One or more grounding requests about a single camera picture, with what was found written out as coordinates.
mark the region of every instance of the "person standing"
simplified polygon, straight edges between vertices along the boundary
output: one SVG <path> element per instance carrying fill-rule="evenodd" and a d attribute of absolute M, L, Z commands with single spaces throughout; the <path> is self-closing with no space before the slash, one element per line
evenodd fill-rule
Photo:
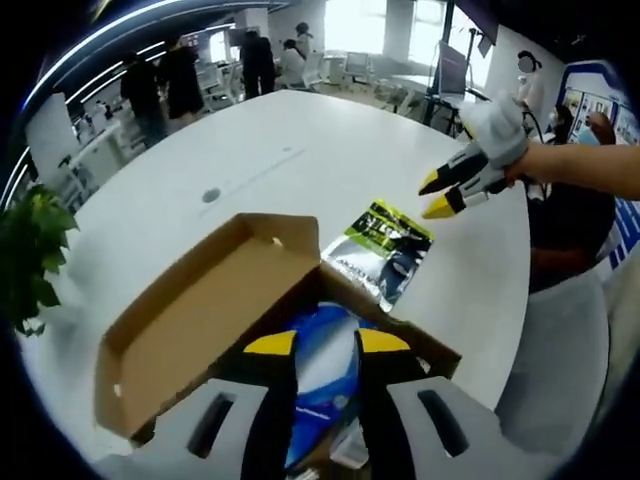
<path fill-rule="evenodd" d="M 516 102 L 522 108 L 528 110 L 538 121 L 542 122 L 542 108 L 544 102 L 544 82 L 542 79 L 542 64 L 528 50 L 518 53 L 518 68 L 523 73 L 518 80 L 521 85 L 518 88 Z"/>
<path fill-rule="evenodd" d="M 276 73 L 269 40 L 260 37 L 258 32 L 249 30 L 245 34 L 240 58 L 247 100 L 261 93 L 266 95 L 273 92 Z"/>
<path fill-rule="evenodd" d="M 298 34 L 298 40 L 296 42 L 296 48 L 302 58 L 307 60 L 309 58 L 309 54 L 311 53 L 311 39 L 313 35 L 309 33 L 309 24 L 306 22 L 300 22 L 296 25 L 296 33 Z"/>
<path fill-rule="evenodd" d="M 158 66 L 158 83 L 166 89 L 169 118 L 186 126 L 197 120 L 204 107 L 195 67 L 198 56 L 180 37 L 170 37 L 164 43 L 167 54 Z"/>
<path fill-rule="evenodd" d="M 123 63 L 127 72 L 120 82 L 120 96 L 131 102 L 144 143 L 151 148 L 167 136 L 156 86 L 156 67 L 133 52 L 124 58 Z"/>

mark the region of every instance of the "white table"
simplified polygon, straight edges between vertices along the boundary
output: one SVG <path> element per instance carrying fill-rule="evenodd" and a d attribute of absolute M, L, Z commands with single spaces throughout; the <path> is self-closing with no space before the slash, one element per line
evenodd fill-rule
<path fill-rule="evenodd" d="M 423 178 L 461 148 L 416 122 L 295 91 L 209 116 L 127 165 L 78 212 L 63 273 L 83 295 L 70 337 L 48 328 L 25 342 L 45 405 L 90 460 L 126 452 L 93 422 L 100 336 L 173 261 L 237 212 L 314 215 L 326 248 L 375 198 L 414 219 Z M 205 205 L 203 192 L 222 190 Z M 521 186 L 454 219 L 420 223 L 435 243 L 393 314 L 462 354 L 453 381 L 489 408 L 522 332 L 529 229 Z"/>

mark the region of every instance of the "human arm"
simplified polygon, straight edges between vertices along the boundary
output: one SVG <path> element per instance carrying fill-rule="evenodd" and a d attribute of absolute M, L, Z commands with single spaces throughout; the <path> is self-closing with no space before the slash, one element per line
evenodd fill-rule
<path fill-rule="evenodd" d="M 514 182 L 528 175 L 543 183 L 562 182 L 640 200 L 640 146 L 529 144 L 525 155 L 507 168 Z"/>

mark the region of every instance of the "cardboard box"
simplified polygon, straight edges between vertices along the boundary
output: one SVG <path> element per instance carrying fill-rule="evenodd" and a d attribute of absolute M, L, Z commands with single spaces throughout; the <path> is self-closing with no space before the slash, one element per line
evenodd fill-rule
<path fill-rule="evenodd" d="M 450 378 L 460 361 L 322 264 L 315 218 L 240 214 L 167 269 L 109 328 L 98 353 L 97 421 L 143 443 L 154 419 L 210 378 L 225 357 L 282 331 L 322 300 L 402 337 L 434 375 Z"/>

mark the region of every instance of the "green leaves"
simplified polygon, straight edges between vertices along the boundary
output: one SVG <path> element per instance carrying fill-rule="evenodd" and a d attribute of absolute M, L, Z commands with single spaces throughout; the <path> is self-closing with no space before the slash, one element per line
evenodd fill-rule
<path fill-rule="evenodd" d="M 60 266 L 64 265 L 66 260 L 61 250 L 57 250 L 42 259 L 42 268 L 47 272 L 60 273 Z"/>
<path fill-rule="evenodd" d="M 45 307 L 55 307 L 60 305 L 60 300 L 53 286 L 42 277 L 31 278 L 31 288 L 35 293 L 36 300 Z"/>
<path fill-rule="evenodd" d="M 78 224 L 42 185 L 0 212 L 0 305 L 13 327 L 23 335 L 40 335 L 44 325 L 33 328 L 25 320 L 37 317 L 40 305 L 60 305 L 44 273 L 58 274 L 65 264 L 62 248 L 68 248 L 68 230 Z"/>

